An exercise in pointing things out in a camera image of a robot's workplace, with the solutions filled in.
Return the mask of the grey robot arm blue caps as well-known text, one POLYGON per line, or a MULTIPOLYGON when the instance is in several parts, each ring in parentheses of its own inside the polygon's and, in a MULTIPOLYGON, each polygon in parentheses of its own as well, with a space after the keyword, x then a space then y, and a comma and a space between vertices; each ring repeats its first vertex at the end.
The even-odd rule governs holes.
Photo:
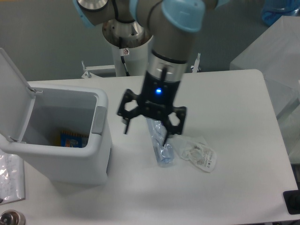
POLYGON ((204 14, 223 0, 75 0, 83 22, 96 26, 109 21, 119 48, 139 46, 149 34, 153 46, 140 94, 125 91, 117 114, 126 125, 143 115, 162 122, 165 138, 182 133, 187 109, 173 105, 188 65, 204 14))

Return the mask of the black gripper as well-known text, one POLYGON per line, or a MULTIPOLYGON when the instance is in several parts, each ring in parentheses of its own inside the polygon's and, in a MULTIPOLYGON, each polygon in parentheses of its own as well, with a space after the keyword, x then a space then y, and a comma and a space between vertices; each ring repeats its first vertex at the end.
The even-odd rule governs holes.
POLYGON ((187 108, 185 106, 175 107, 173 105, 180 82, 172 82, 166 79, 167 70, 158 73, 158 77, 146 73, 140 95, 131 89, 126 89, 121 99, 117 115, 125 124, 124 134, 128 133, 130 121, 140 116, 162 120, 166 129, 164 143, 172 135, 181 135, 183 132, 187 108), (135 102, 132 109, 128 105, 135 102))

